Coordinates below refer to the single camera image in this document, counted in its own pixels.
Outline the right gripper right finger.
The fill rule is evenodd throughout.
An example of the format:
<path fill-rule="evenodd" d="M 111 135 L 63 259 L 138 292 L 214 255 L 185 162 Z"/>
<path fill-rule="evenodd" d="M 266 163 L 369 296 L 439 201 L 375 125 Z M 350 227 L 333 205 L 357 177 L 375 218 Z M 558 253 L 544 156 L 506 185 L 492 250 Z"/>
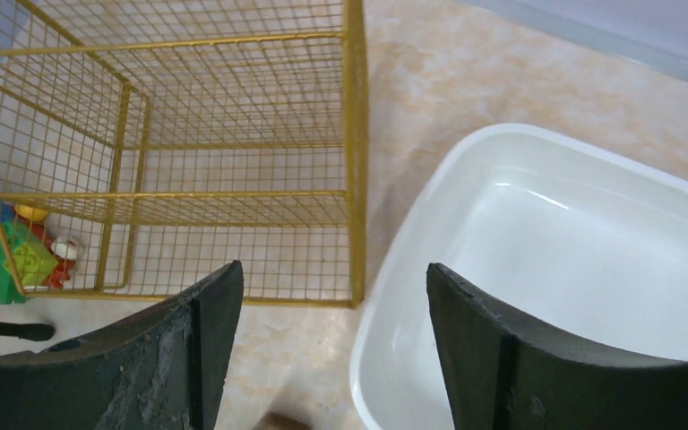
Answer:
<path fill-rule="evenodd" d="M 440 263 L 426 293 L 456 428 L 688 429 L 688 362 L 569 333 Z"/>

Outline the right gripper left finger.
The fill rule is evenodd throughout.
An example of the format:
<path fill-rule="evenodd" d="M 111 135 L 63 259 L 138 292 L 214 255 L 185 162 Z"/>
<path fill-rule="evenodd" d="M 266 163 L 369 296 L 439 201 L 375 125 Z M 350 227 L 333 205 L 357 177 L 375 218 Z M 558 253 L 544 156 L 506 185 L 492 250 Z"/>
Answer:
<path fill-rule="evenodd" d="M 243 293 L 235 261 L 106 327 L 0 356 L 0 429 L 212 429 Z"/>

